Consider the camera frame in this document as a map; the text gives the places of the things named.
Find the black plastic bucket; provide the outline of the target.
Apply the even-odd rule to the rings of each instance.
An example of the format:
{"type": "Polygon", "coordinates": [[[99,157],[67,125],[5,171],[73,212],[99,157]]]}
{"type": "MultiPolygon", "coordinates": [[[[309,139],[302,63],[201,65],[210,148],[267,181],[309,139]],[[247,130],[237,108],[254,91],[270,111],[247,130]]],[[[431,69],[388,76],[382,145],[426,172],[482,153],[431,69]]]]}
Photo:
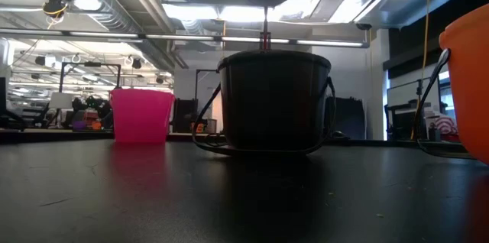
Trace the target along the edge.
{"type": "Polygon", "coordinates": [[[327,94],[334,91],[328,59],[293,50],[248,50],[217,66],[223,133],[197,147],[225,155],[309,154],[328,137],[327,94]]]}

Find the orange plastic bucket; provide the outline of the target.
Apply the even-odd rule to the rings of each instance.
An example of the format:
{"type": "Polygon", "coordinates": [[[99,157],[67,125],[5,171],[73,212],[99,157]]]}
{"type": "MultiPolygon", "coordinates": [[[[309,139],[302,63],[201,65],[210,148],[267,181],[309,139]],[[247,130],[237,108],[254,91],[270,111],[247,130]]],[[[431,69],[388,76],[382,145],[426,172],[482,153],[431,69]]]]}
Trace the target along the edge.
{"type": "Polygon", "coordinates": [[[489,166],[489,3],[449,24],[439,35],[439,46],[442,53],[426,90],[431,90],[441,68],[447,65],[458,137],[467,152],[430,151],[418,140],[418,120],[427,94],[423,95],[416,110],[413,139],[427,154],[475,159],[489,166]]]}

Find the long ceiling strip light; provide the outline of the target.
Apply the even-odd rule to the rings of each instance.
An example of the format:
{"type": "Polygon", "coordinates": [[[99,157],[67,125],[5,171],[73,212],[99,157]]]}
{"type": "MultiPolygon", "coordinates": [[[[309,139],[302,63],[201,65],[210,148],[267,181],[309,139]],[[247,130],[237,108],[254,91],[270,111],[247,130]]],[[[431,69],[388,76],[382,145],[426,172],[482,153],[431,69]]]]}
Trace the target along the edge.
{"type": "Polygon", "coordinates": [[[21,28],[0,28],[0,36],[19,38],[42,38],[45,40],[100,40],[102,42],[142,42],[142,39],[139,37],[138,34],[91,31],[57,31],[21,28]]]}
{"type": "MultiPolygon", "coordinates": [[[[236,42],[236,43],[259,43],[259,37],[229,37],[218,35],[180,35],[180,34],[141,34],[141,38],[146,39],[161,39],[170,41],[203,41],[203,42],[236,42]]],[[[351,47],[351,48],[367,48],[369,43],[339,41],[339,40],[300,40],[300,39],[278,39],[271,38],[271,44],[283,45],[301,45],[315,47],[351,47]]]]}

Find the pink plastic bucket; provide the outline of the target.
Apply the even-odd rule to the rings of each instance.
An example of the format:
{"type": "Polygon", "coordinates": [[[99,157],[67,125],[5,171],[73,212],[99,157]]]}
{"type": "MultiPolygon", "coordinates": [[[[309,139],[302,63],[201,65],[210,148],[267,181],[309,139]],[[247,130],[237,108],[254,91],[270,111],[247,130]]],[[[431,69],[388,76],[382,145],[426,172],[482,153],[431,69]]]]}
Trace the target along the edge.
{"type": "Polygon", "coordinates": [[[174,95],[146,89],[110,92],[115,141],[120,144],[164,144],[174,95]]]}

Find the black upright panel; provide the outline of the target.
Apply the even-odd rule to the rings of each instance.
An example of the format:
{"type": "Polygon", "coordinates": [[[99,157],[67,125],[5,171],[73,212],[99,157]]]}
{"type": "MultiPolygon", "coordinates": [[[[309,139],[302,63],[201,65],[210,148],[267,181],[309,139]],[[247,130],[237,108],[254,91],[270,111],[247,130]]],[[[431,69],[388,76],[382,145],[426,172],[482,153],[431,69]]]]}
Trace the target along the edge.
{"type": "Polygon", "coordinates": [[[176,99],[173,109],[173,133],[191,133],[196,119],[198,101],[195,99],[176,99]]]}
{"type": "Polygon", "coordinates": [[[366,139],[364,107],[354,98],[328,97],[325,101],[324,133],[334,138],[366,139]]]}

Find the red white striped object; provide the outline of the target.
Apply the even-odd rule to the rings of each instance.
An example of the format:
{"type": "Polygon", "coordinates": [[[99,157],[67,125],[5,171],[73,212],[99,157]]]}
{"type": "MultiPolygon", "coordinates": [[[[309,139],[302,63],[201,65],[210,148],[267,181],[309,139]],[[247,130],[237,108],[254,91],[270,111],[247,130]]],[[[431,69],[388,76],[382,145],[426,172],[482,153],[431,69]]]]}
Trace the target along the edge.
{"type": "Polygon", "coordinates": [[[457,134],[458,127],[453,118],[442,116],[435,120],[435,126],[440,134],[457,134]]]}

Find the black metal gantry frame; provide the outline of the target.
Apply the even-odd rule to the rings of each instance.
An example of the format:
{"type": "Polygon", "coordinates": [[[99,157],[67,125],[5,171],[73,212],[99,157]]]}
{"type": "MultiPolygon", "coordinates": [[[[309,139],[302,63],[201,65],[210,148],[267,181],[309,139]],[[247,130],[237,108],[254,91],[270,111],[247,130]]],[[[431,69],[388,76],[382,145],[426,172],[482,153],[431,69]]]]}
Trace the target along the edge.
{"type": "Polygon", "coordinates": [[[197,69],[196,70],[196,73],[195,73],[195,89],[194,89],[194,100],[198,100],[198,84],[199,84],[199,74],[201,72],[204,72],[204,73],[216,73],[216,74],[219,74],[219,71],[218,70],[207,70],[207,69],[197,69]]]}

